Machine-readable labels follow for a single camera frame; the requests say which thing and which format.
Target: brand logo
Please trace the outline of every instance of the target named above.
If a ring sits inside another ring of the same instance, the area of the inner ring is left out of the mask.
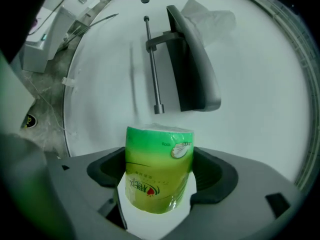
[[[133,178],[133,180],[130,180],[130,184],[135,189],[146,193],[146,195],[149,197],[156,196],[160,193],[160,189],[158,186],[156,186],[156,187],[151,186],[150,184],[142,182],[142,181],[138,181],[135,178]]]

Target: toilet paper roll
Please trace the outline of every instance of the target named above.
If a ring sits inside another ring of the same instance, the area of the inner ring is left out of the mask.
[[[192,169],[194,133],[159,124],[128,127],[125,194],[138,209],[163,214],[176,208]]]

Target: gray floor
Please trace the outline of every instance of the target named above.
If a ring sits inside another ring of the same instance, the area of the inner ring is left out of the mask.
[[[109,1],[104,0],[97,4],[80,22],[88,26]],[[69,32],[72,32],[77,24],[79,23],[75,23]],[[64,130],[62,129],[64,85],[61,82],[63,77],[66,77],[68,74],[72,58],[80,40],[81,37],[76,37],[66,50],[58,52],[53,60],[49,60],[44,73],[24,70],[19,70],[17,73],[23,84],[36,99],[29,114],[37,119],[35,127],[22,128],[19,135],[33,141],[46,152],[55,152],[61,158],[69,156]]]

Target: black cable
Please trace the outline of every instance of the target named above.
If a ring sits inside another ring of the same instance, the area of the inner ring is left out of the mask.
[[[28,36],[31,36],[33,35],[34,33],[36,33],[44,24],[45,22],[47,21],[47,19],[49,19],[51,17],[51,15],[59,8],[60,5],[62,5],[62,3],[64,2],[65,0],[62,0],[55,8],[54,10],[50,13],[50,15],[44,20],[44,22],[42,22],[42,24],[35,30],[33,31],[32,33],[28,34]]]

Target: white cable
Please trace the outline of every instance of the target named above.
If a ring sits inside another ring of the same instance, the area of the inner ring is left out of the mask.
[[[62,130],[66,131],[68,134],[72,135],[70,132],[68,132],[65,128],[63,128],[63,127],[59,124],[58,119],[57,119],[57,116],[56,116],[56,113],[55,113],[54,107],[40,94],[39,90],[38,90],[37,87],[31,82],[31,80],[30,80],[28,77],[26,77],[25,75],[24,75],[24,77],[25,77],[26,79],[28,79],[28,81],[30,82],[30,84],[32,84],[32,86],[34,87],[34,89],[36,90],[36,92],[39,94],[39,96],[52,108],[52,112],[53,112],[53,115],[54,115],[54,118],[55,118],[55,121],[56,121],[57,125],[58,125]]]

